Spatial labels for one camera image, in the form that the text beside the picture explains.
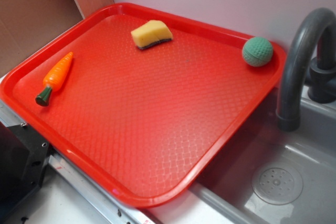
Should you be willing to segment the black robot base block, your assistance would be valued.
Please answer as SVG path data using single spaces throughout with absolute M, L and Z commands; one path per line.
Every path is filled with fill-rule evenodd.
M 33 127 L 1 124 L 1 206 L 16 205 L 40 189 L 49 150 Z

